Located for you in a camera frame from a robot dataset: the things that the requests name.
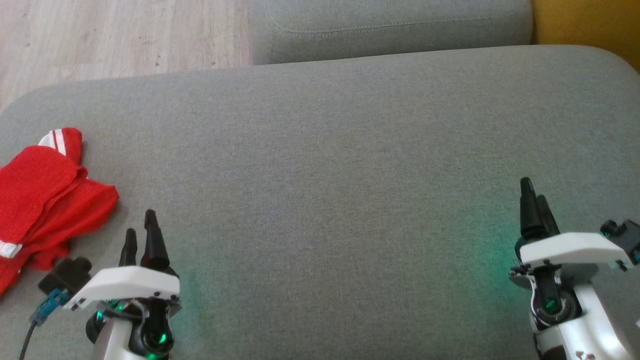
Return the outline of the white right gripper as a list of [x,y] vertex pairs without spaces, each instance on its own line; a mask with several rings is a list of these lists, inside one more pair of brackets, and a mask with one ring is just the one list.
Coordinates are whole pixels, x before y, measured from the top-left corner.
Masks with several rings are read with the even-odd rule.
[[633,251],[594,232],[567,232],[560,234],[558,224],[546,196],[537,196],[529,177],[519,180],[519,229],[525,240],[539,239],[545,232],[548,238],[524,244],[519,249],[520,265],[512,268],[509,279],[522,289],[533,289],[533,274],[544,268],[567,265],[615,264],[626,271],[634,268]]

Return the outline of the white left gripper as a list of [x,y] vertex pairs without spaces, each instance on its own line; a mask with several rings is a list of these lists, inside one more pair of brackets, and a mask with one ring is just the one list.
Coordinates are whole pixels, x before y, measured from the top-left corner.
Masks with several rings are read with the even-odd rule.
[[98,271],[62,306],[75,312],[90,306],[101,313],[124,313],[134,303],[158,300],[167,305],[167,312],[181,310],[178,274],[170,266],[169,254],[159,226],[156,212],[147,209],[144,228],[146,240],[141,266],[137,266],[137,233],[128,228],[119,256],[119,267]]

